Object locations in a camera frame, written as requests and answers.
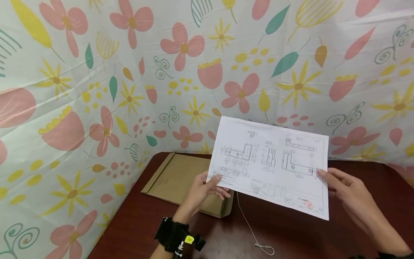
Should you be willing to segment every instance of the white paper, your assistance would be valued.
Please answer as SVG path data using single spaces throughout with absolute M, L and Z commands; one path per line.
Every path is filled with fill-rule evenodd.
M 327 170 L 329 137 L 221 117 L 207 180 L 315 217 L 329 220 L 328 188 L 317 175 Z

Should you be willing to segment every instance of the floral backdrop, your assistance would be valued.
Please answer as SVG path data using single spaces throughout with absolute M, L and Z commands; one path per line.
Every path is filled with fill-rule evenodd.
M 4 0 L 0 259 L 87 258 L 158 152 L 222 115 L 414 185 L 412 0 Z

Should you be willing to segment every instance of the yellow label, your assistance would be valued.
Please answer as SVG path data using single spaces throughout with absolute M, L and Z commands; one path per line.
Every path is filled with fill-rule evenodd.
M 186 242 L 187 244 L 192 244 L 193 241 L 194 241 L 194 238 L 192 236 L 187 236 L 185 238 L 185 241 L 184 242 Z

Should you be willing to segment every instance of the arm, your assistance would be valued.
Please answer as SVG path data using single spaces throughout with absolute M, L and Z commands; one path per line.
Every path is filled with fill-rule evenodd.
M 412 253 L 378 208 L 363 182 L 343 171 L 318 170 L 328 183 L 329 194 L 338 198 L 351 219 L 371 238 L 379 252 L 404 257 Z
M 221 180 L 221 175 L 216 175 L 208 183 L 206 183 L 207 173 L 208 172 L 204 172 L 194 178 L 194 182 L 191 184 L 190 189 L 184 198 L 184 201 L 181 203 L 180 207 L 177 209 L 177 212 L 173 217 L 174 222 L 187 225 L 190 222 L 191 218 L 200 210 L 201 204 L 204 202 L 207 196 L 211 194 L 217 195 L 221 200 L 224 200 L 224 197 L 230 198 L 228 188 L 221 188 L 216 186 Z M 149 259 L 172 258 L 173 253 L 165 251 L 164 247 L 161 244 L 158 244 Z

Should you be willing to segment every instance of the wooden table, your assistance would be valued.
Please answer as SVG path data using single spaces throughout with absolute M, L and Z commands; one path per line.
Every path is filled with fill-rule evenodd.
M 145 259 L 157 246 L 154 235 L 164 216 L 172 217 L 177 205 L 141 193 L 168 153 L 159 153 L 149 162 L 89 259 Z M 208 155 L 197 155 L 209 158 Z M 393 169 L 373 162 L 329 161 L 364 181 L 378 206 L 407 244 L 414 249 L 414 189 Z M 365 233 L 348 217 L 341 204 L 329 200 L 330 221 L 278 206 L 245 194 L 240 205 L 260 244 L 275 249 L 273 258 L 348 258 L 361 254 L 376 256 Z M 271 258 L 254 246 L 255 240 L 237 205 L 222 219 L 202 213 L 190 224 L 192 233 L 207 241 L 201 252 L 185 250 L 183 258 L 230 259 Z

